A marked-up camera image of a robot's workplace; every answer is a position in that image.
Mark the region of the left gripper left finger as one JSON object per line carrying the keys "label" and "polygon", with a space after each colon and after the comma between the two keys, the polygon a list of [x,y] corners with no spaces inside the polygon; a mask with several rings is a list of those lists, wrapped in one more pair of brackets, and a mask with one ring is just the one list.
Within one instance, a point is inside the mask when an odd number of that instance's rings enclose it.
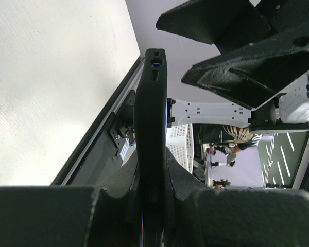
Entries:
{"label": "left gripper left finger", "polygon": [[140,246],[137,162],[98,185],[0,187],[0,246]]}

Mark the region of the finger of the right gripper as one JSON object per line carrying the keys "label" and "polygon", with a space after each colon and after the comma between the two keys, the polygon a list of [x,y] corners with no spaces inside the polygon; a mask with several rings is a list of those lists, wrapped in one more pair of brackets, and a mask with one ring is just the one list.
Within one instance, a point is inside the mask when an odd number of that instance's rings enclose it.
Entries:
{"label": "finger of the right gripper", "polygon": [[309,31],[295,28],[192,66],[182,82],[258,109],[309,71]]}
{"label": "finger of the right gripper", "polygon": [[160,15],[156,28],[214,44],[220,53],[261,41],[273,33],[250,1],[187,1]]}

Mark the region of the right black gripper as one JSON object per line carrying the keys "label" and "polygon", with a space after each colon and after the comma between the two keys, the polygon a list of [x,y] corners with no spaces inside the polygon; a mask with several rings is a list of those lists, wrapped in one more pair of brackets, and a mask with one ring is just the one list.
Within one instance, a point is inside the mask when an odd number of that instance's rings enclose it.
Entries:
{"label": "right black gripper", "polygon": [[309,31],[309,1],[258,1],[251,33],[281,33],[295,28]]}

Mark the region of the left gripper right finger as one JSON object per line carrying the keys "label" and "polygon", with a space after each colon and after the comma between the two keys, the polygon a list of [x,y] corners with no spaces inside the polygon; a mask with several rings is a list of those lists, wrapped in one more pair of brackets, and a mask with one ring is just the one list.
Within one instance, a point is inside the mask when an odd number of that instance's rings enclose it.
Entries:
{"label": "left gripper right finger", "polygon": [[211,189],[166,151],[166,246],[309,246],[309,194]]}

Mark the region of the black phone case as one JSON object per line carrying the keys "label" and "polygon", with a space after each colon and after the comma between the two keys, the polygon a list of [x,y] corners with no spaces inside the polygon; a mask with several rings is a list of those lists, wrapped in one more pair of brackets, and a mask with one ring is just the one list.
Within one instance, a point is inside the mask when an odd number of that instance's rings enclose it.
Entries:
{"label": "black phone case", "polygon": [[158,125],[152,112],[150,63],[155,58],[166,62],[165,50],[162,48],[146,50],[134,102],[134,127],[140,171],[140,203],[143,216],[143,246],[161,246],[164,229],[163,166],[166,133]]}

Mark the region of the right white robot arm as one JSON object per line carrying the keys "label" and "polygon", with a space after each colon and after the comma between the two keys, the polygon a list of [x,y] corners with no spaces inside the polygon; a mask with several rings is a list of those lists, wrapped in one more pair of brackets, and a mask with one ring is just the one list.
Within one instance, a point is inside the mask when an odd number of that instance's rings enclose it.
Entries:
{"label": "right white robot arm", "polygon": [[171,125],[309,130],[309,1],[187,1],[162,13],[156,27],[220,53],[194,64],[181,82],[226,102],[173,99]]}

